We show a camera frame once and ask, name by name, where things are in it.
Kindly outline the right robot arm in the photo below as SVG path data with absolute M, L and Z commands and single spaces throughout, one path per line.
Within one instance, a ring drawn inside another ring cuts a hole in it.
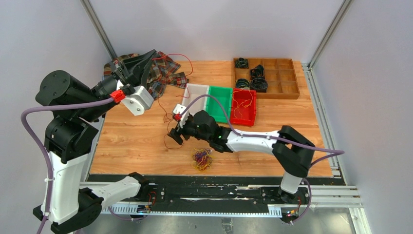
M 192 116 L 178 110 L 173 111 L 172 117 L 177 125 L 168 136 L 180 145 L 193 137 L 206 141 L 220 153 L 249 151 L 273 155 L 284 169 L 278 190 L 280 200 L 291 203 L 298 197 L 298 187 L 310 169 L 314 144 L 293 127 L 284 125 L 279 131 L 266 133 L 246 132 L 220 126 L 206 111 Z

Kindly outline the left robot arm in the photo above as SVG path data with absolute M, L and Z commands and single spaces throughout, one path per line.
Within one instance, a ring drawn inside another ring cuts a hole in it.
M 36 95 L 39 106 L 21 114 L 25 129 L 33 136 L 27 115 L 53 113 L 44 141 L 35 137 L 48 172 L 44 201 L 33 209 L 42 223 L 50 221 L 52 232 L 72 234 L 93 223 L 103 209 L 121 200 L 148 198 L 149 182 L 136 172 L 101 187 L 81 188 L 80 181 L 98 133 L 92 123 L 120 103 L 135 116 L 151 108 L 154 99 L 147 81 L 157 57 L 157 51 L 151 50 L 124 59 L 113 65 L 112 73 L 93 88 L 66 71 L 53 71 L 40 84 Z

